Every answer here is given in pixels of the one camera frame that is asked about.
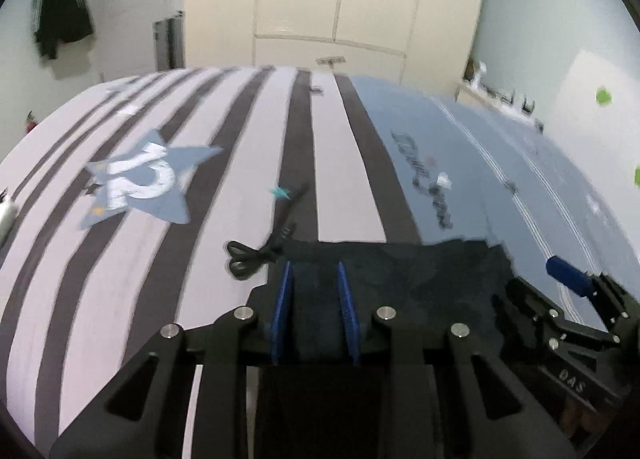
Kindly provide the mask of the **white pillow green dots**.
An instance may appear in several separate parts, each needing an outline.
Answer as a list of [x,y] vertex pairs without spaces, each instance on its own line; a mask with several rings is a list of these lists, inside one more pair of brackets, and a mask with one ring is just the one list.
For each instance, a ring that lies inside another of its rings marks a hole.
[[544,133],[582,171],[639,249],[639,79],[582,49]]

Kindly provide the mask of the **striped star bed sheet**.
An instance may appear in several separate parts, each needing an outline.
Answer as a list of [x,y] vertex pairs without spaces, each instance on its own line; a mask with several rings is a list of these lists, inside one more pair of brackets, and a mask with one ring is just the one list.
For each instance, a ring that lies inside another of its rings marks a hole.
[[639,253],[548,137],[490,110],[374,78],[191,69],[93,86],[2,160],[18,208],[1,251],[1,399],[47,453],[166,323],[211,323],[265,281],[228,271],[305,186],[296,237],[484,240],[589,326],[544,263],[639,289]]

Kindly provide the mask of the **cream wardrobe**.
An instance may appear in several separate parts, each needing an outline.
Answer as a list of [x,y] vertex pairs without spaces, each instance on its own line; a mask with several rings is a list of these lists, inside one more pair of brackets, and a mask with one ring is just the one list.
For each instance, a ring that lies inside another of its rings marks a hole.
[[483,0],[184,0],[192,66],[294,66],[451,96]]

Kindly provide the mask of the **black adidas sweatpants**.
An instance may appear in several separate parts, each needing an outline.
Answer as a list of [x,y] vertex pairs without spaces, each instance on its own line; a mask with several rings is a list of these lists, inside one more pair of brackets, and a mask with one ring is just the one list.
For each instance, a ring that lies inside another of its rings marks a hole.
[[465,387],[491,385],[487,361],[461,373],[451,328],[489,335],[491,294],[511,277],[483,241],[437,245],[295,238],[290,191],[259,248],[231,241],[230,273],[267,271],[259,318],[258,458],[474,458],[486,420]]

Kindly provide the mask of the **bedside shelf with items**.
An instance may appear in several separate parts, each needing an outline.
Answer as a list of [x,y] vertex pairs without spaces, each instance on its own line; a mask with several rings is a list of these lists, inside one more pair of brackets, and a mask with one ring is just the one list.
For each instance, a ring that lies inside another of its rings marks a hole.
[[469,107],[483,107],[495,111],[506,118],[524,124],[544,133],[544,123],[533,116],[536,102],[528,102],[526,97],[518,97],[514,90],[510,94],[487,86],[483,78],[486,64],[470,58],[466,64],[462,80],[458,84],[456,101]]

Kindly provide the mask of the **black jacket on wall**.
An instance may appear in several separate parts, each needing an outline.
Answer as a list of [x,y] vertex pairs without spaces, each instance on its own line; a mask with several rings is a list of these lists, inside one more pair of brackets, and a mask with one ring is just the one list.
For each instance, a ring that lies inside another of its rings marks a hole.
[[32,33],[41,59],[58,58],[58,46],[93,36],[87,0],[32,0]]

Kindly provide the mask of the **grey panel by door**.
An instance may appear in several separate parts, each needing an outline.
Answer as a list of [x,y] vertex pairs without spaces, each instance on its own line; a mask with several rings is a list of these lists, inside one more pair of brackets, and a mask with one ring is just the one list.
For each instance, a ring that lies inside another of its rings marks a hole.
[[182,11],[153,24],[157,71],[182,69],[186,66],[184,63],[183,25],[184,13]]

